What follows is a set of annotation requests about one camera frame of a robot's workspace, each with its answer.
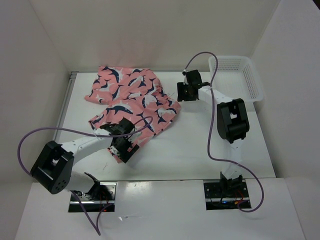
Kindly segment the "pink shark print shorts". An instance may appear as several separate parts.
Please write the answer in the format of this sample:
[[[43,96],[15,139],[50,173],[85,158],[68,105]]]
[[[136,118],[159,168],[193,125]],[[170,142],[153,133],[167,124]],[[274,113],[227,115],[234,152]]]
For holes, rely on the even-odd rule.
[[[123,118],[135,124],[128,151],[138,150],[164,131],[180,112],[181,105],[163,90],[148,68],[100,66],[85,100],[105,109],[88,122],[92,129],[117,124]]]

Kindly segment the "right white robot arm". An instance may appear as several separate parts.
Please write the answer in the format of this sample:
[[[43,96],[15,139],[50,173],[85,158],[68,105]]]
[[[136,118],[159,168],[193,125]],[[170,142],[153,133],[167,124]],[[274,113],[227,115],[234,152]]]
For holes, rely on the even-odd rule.
[[[242,144],[250,129],[246,105],[241,98],[231,98],[203,82],[198,70],[182,72],[184,81],[177,83],[177,100],[201,100],[213,107],[217,133],[227,146],[228,166],[220,173],[219,191],[222,196],[230,197],[241,186],[243,177],[240,172]]]

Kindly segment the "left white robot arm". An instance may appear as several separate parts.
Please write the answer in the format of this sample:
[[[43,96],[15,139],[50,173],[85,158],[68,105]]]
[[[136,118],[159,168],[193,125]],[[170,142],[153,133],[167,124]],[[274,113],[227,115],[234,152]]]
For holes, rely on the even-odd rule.
[[[100,181],[90,173],[78,173],[73,166],[80,160],[103,149],[126,163],[139,149],[133,146],[134,124],[126,118],[119,123],[106,123],[85,136],[65,143],[48,142],[31,168],[31,176],[55,195],[62,190],[82,192],[89,200],[100,194]]]

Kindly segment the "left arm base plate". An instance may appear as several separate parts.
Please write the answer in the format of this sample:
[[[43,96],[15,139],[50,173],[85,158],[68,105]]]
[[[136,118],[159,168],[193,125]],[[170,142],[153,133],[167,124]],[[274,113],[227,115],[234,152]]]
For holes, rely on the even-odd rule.
[[[103,188],[107,191],[103,191],[100,196],[92,198],[90,195],[76,191],[74,196],[71,193],[68,212],[80,213],[83,209],[77,199],[79,199],[88,213],[102,212],[114,212],[115,211],[115,198],[116,198],[116,182],[101,182]]]

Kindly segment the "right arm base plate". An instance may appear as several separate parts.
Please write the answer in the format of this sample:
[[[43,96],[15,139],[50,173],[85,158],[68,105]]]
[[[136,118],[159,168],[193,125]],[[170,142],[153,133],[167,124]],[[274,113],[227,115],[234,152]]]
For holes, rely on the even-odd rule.
[[[247,184],[243,180],[240,186],[223,191],[219,180],[207,180],[203,182],[205,206],[207,211],[233,210],[240,204],[241,209],[250,209],[251,202]]]

